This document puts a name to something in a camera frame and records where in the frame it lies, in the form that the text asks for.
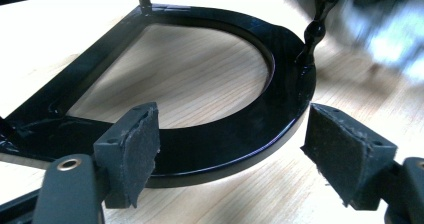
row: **wooden table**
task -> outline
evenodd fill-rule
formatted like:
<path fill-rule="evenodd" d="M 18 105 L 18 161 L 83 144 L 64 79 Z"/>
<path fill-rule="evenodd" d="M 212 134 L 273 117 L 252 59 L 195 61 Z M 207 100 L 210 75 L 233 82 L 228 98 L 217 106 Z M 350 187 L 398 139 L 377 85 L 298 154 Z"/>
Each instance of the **wooden table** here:
<path fill-rule="evenodd" d="M 234 10 L 285 26 L 298 36 L 303 36 L 309 22 L 293 0 L 152 1 Z M 10 114 L 137 3 L 32 0 L 1 6 L 0 115 Z M 259 95 L 265 83 L 263 60 L 237 37 L 204 29 L 153 26 L 140 38 L 172 58 L 135 42 L 118 61 L 121 64 L 111 68 L 71 114 L 114 121 L 134 103 L 157 100 L 162 128 L 190 126 L 240 110 Z M 186 55 L 178 57 L 181 52 Z M 139 80 L 130 75 L 135 70 L 123 71 L 134 62 L 144 63 Z M 163 68 L 167 63 L 172 68 Z M 370 58 L 338 46 L 329 35 L 316 50 L 316 65 L 313 102 L 339 108 L 397 144 L 398 162 L 408 156 L 424 156 L 422 85 L 410 83 L 392 70 L 375 71 Z M 123 84 L 110 85 L 114 79 Z M 137 88 L 148 84 L 143 93 Z M 103 98 L 107 110 L 96 104 L 98 98 Z M 305 124 L 281 149 L 245 171 L 202 185 L 145 189 L 137 209 L 106 210 L 107 222 L 384 223 L 384 202 L 376 212 L 356 212 L 342 205 L 299 149 Z M 48 166 L 4 154 L 0 161 L 0 203 L 39 188 L 43 168 Z"/>

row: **tabletop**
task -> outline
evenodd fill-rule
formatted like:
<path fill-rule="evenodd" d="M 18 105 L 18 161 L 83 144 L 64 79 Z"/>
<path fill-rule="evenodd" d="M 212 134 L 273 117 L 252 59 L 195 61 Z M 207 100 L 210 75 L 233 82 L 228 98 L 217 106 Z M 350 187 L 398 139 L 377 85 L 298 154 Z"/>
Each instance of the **tabletop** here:
<path fill-rule="evenodd" d="M 294 0 L 152 2 L 237 11 L 284 26 L 299 37 L 310 22 Z M 0 116 L 9 115 L 137 5 L 138 0 L 31 0 L 0 6 Z M 394 70 L 376 68 L 367 55 L 341 47 L 331 35 L 319 44 L 315 62 L 312 102 L 339 108 L 398 145 L 398 162 L 424 156 L 422 84 Z M 144 75 L 131 75 L 137 72 L 130 68 L 134 63 L 144 63 L 137 67 Z M 154 100 L 161 128 L 193 126 L 251 103 L 267 76 L 258 51 L 238 37 L 210 29 L 154 25 L 140 34 L 70 114 L 113 122 L 125 108 Z M 110 81 L 116 80 L 119 85 L 110 88 Z M 140 85 L 148 88 L 140 90 Z M 300 150 L 305 132 L 306 120 L 282 148 L 235 175 L 189 187 L 144 189 L 137 209 L 105 209 L 106 221 L 384 223 L 383 201 L 375 212 L 342 205 Z M 47 166 L 0 154 L 0 204 L 39 188 Z"/>

